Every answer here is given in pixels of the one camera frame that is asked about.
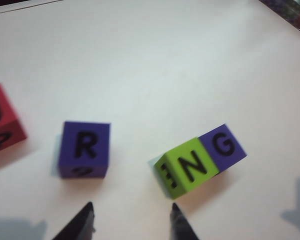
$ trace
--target purple block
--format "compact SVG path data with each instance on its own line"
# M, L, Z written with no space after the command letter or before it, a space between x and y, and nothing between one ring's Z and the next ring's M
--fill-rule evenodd
M104 178L109 165L108 123L66 121L59 172L63 178Z
M247 156L225 124L200 136L199 140L220 173Z

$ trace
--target toy block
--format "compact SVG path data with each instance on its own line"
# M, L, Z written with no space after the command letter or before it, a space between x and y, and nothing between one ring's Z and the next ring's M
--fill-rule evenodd
M0 85L0 151L26 138L22 125Z
M58 168L63 178L104 178L109 165L110 124L66 121Z
M247 156L225 124L200 136L199 140L220 173Z
M173 199L219 172L197 137L167 151L154 167Z

